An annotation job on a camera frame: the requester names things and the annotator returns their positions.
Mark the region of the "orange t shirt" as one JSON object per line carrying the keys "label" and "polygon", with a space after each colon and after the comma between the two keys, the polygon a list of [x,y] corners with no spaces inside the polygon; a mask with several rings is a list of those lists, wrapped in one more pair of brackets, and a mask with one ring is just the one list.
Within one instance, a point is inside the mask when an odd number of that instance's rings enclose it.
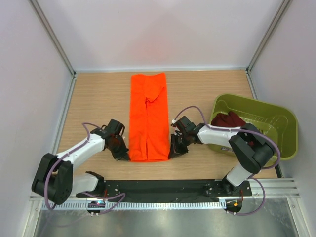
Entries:
{"label": "orange t shirt", "polygon": [[167,161],[169,122],[166,76],[131,77],[129,156],[133,162]]}

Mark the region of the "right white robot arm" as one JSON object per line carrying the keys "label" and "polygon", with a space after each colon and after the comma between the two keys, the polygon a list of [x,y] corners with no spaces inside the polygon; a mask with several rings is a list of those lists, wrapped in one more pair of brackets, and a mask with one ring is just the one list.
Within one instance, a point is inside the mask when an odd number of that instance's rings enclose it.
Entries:
{"label": "right white robot arm", "polygon": [[195,125],[186,116],[173,120],[174,132],[168,157],[175,158],[188,152],[191,144],[211,144],[233,150],[238,164],[220,181],[221,191],[227,195],[238,192],[240,185],[259,173],[275,154],[280,155],[277,145],[246,123],[242,127],[219,127],[200,123]]}

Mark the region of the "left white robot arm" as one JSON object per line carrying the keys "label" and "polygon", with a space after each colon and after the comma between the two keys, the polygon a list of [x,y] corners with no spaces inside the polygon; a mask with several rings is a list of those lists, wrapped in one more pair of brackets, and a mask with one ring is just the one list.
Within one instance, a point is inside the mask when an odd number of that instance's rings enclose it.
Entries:
{"label": "left white robot arm", "polygon": [[74,176],[74,171],[84,162],[104,150],[110,151],[114,160],[129,161],[123,134],[125,126],[114,119],[101,127],[82,123],[86,137],[73,147],[58,154],[47,153],[40,160],[32,183],[32,192],[42,196],[45,205],[52,210],[70,196],[104,198],[106,185],[102,175],[87,171]]}

